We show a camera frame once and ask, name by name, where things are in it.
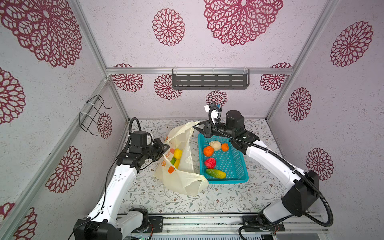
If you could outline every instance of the black wire rack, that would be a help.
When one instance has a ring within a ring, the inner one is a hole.
[[[95,107],[95,105],[100,102],[100,106],[98,108]],[[95,117],[97,116],[97,114],[99,114],[99,116],[101,115],[101,113],[99,112],[100,108],[101,107],[104,107],[105,109],[111,109],[112,107],[110,108],[107,108],[105,105],[104,105],[104,99],[98,94],[98,95],[95,95],[94,97],[92,97],[91,99],[89,99],[88,101],[86,101],[86,103],[88,104],[91,104],[92,105],[92,108],[87,112],[80,112],[79,113],[79,126],[81,127],[82,130],[86,131],[86,132],[90,132],[92,135],[94,136],[98,136],[99,134],[93,134],[91,132],[91,130],[89,129],[91,124],[94,122],[96,125],[98,125],[96,122],[95,122]],[[95,109],[96,110],[96,113],[95,115],[92,117],[89,113],[91,112],[92,109]],[[84,122],[87,120],[87,119],[91,119],[90,123],[88,124],[88,126],[84,125]]]

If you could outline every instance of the plastic bag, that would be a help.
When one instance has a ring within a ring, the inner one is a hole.
[[[169,132],[165,143],[170,146],[170,149],[163,155],[154,175],[169,190],[188,196],[196,196],[208,187],[208,180],[203,175],[194,173],[189,146],[189,139],[194,132],[192,127],[198,123],[189,122]],[[178,169],[170,162],[173,157],[171,149],[176,148],[183,151]]]

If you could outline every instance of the table surface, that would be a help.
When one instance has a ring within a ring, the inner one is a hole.
[[[165,140],[169,131],[196,119],[140,120],[141,128]],[[257,136],[273,151],[280,154],[265,119],[246,119],[245,128]],[[190,147],[194,172],[200,173],[198,132],[195,130]],[[119,213],[132,207],[148,209],[150,213],[199,213],[199,212],[257,212],[267,204],[280,199],[286,189],[274,175],[255,160],[244,156],[249,181],[242,184],[209,184],[197,196],[187,196],[165,188],[153,174],[161,161],[152,163],[139,172],[132,187],[122,201]]]

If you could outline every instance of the red floral pattern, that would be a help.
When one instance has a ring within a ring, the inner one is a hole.
[[[184,37],[183,18],[173,9],[163,8],[158,11],[152,23],[156,38],[166,46],[174,46]]]
[[[0,16],[37,59],[66,68],[80,58],[79,25],[66,0],[0,0]]]
[[[361,58],[372,41],[372,26],[360,21],[344,29],[331,48],[331,61],[338,67],[348,66]]]
[[[5,219],[8,213],[11,211],[15,203],[7,202],[0,207],[0,223]]]
[[[278,63],[272,65],[272,68],[291,68],[289,63]],[[285,74],[263,74],[260,79],[260,86],[268,91],[279,89],[287,75]]]
[[[204,0],[207,28],[221,43],[244,45],[265,33],[283,0]]]
[[[119,63],[115,68],[133,68],[129,64]],[[141,74],[114,74],[111,75],[113,82],[127,92],[139,91],[143,86],[143,78]]]
[[[35,235],[37,226],[37,214],[35,208],[31,207],[27,216],[24,217],[22,224],[17,228],[13,235],[13,240],[31,240]]]
[[[83,167],[82,161],[79,150],[70,146],[45,186],[50,192],[64,193],[68,191],[79,179]]]
[[[25,106],[25,95],[19,81],[0,68],[0,125],[18,118]]]
[[[311,109],[311,95],[305,88],[294,90],[288,101],[289,116],[295,121],[303,120],[307,117]]]
[[[155,79],[153,87],[157,95],[164,99],[178,98],[183,90],[175,90],[172,88],[172,76],[169,74],[163,74]]]
[[[224,106],[227,103],[228,95],[224,91],[214,90],[210,92],[205,98],[206,104],[216,103],[220,107]]]
[[[112,119],[108,113],[102,113],[97,121],[97,130],[102,138],[108,138],[112,133]]]
[[[319,179],[324,181],[331,177],[333,173],[333,161],[331,156],[324,149],[314,148],[307,155],[307,168],[319,175]]]

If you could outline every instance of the basket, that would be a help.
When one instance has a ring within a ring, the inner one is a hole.
[[[214,151],[213,157],[216,160],[215,169],[223,171],[227,174],[224,179],[217,179],[209,176],[205,170],[207,167],[204,162],[210,158],[203,154],[203,149],[209,146],[209,142],[219,141],[221,144],[227,143],[229,150]],[[213,136],[212,138],[205,138],[204,135],[199,134],[199,158],[200,158],[200,174],[204,175],[210,184],[234,184],[248,182],[249,176],[247,167],[245,166],[243,154],[234,148],[229,142],[229,138]]]

